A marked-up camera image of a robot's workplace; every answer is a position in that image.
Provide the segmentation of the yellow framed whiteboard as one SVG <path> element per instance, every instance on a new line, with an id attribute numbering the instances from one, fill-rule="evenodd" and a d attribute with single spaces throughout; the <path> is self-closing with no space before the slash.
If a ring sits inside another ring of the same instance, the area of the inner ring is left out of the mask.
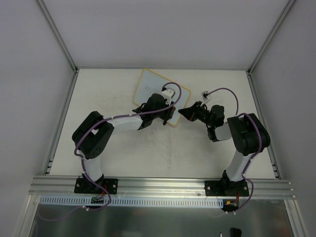
<path id="1" fill-rule="evenodd" d="M 137 106 L 140 106 L 142 103 L 147 102 L 148 98 L 153 93 L 161 92 L 162 87 L 168 82 L 172 82 L 172 80 L 152 70 L 143 69 L 136 87 L 136 91 L 134 93 L 132 100 L 133 103 Z M 189 89 L 180 84 L 179 86 L 181 87 L 182 91 L 181 98 L 175 105 L 175 112 L 172 116 L 172 119 L 168 120 L 168 123 L 172 126 L 176 126 L 178 124 L 180 120 L 180 114 L 178 113 L 178 110 L 186 107 L 187 102 L 191 96 L 191 91 Z"/>

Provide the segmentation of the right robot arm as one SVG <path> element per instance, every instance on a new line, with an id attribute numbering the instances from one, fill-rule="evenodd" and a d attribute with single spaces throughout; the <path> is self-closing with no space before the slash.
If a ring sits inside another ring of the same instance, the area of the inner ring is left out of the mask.
<path id="1" fill-rule="evenodd" d="M 254 113 L 230 117 L 224 122 L 224 107 L 214 105 L 208 109 L 201 101 L 191 107 L 180 109 L 187 120 L 199 120 L 207 127 L 212 142 L 232 139 L 234 157 L 218 181 L 205 181 L 205 195 L 208 197 L 248 197 L 249 189 L 245 173 L 252 160 L 271 143 L 270 136 Z"/>

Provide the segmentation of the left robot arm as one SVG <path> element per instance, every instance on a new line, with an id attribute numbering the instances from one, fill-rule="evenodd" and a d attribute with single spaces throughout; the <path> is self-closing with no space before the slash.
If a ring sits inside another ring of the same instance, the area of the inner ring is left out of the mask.
<path id="1" fill-rule="evenodd" d="M 110 137 L 118 132 L 142 130 L 155 119 L 163 124 L 175 111 L 174 102 L 167 95 L 152 94 L 147 102 L 130 114 L 104 118 L 99 112 L 91 112 L 72 135 L 74 154 L 80 158 L 82 175 L 77 178 L 76 194 L 116 194 L 118 180 L 105 178 L 101 170 L 100 155 Z"/>

